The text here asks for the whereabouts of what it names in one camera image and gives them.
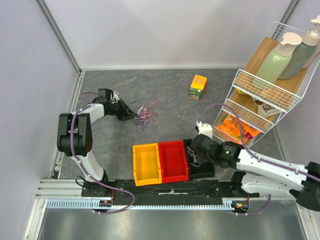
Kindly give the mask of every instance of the green bottle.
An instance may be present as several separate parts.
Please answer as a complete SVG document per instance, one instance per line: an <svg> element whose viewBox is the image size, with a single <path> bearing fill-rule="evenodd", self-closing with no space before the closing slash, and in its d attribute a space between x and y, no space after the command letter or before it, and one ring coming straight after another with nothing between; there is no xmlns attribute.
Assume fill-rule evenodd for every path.
<svg viewBox="0 0 320 240"><path fill-rule="evenodd" d="M311 22L315 29L309 29L302 37L302 43L293 51L291 61L283 70L279 79L292 79L316 52L320 40L320 15Z"/></svg>
<svg viewBox="0 0 320 240"><path fill-rule="evenodd" d="M289 64L293 51L301 42L302 38L298 34L285 33L283 41L266 56L256 76L269 83L274 83ZM268 86L267 83L259 79L254 79L253 85L258 89L265 89Z"/></svg>

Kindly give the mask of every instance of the pump bottle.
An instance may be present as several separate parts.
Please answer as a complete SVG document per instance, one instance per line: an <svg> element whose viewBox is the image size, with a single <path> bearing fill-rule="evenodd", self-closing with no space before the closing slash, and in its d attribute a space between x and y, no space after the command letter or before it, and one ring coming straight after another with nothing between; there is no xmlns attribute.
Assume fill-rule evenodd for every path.
<svg viewBox="0 0 320 240"><path fill-rule="evenodd" d="M285 33L283 41L266 56L256 76L269 83L274 83L289 64L293 51L301 42L301 36L298 34L293 32ZM258 89L267 87L267 84L259 79L254 79L253 85Z"/></svg>
<svg viewBox="0 0 320 240"><path fill-rule="evenodd" d="M302 43L293 51L291 61L281 73L279 79L292 79L316 52L320 40L320 15L311 22L315 28L309 29L302 37Z"/></svg>

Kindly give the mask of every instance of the small box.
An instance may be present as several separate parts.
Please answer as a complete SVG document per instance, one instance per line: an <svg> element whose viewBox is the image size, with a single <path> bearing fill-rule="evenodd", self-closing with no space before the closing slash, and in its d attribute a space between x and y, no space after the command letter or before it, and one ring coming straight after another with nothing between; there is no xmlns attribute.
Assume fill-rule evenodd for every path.
<svg viewBox="0 0 320 240"><path fill-rule="evenodd" d="M189 98L200 100L204 91L207 78L205 76L195 75L189 90Z"/></svg>

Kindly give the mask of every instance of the plastic bin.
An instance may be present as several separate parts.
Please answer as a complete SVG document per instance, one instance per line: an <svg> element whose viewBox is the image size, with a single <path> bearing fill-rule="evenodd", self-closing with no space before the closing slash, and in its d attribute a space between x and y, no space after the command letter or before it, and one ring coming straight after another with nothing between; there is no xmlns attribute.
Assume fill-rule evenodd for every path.
<svg viewBox="0 0 320 240"><path fill-rule="evenodd" d="M188 181L189 167L184 142L182 140L159 142L158 148L162 183Z"/></svg>
<svg viewBox="0 0 320 240"><path fill-rule="evenodd" d="M134 145L133 176L136 186L161 184L161 166L157 143Z"/></svg>

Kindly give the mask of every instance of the yellow box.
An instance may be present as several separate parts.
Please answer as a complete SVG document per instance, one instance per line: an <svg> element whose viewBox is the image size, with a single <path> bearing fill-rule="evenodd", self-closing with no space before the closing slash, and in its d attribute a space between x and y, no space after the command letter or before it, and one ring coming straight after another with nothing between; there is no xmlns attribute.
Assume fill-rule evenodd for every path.
<svg viewBox="0 0 320 240"><path fill-rule="evenodd" d="M192 99L200 100L207 78L205 76L195 75L189 90L189 97Z"/></svg>
<svg viewBox="0 0 320 240"><path fill-rule="evenodd" d="M157 143L134 145L133 176L136 186L161 184L161 165Z"/></svg>

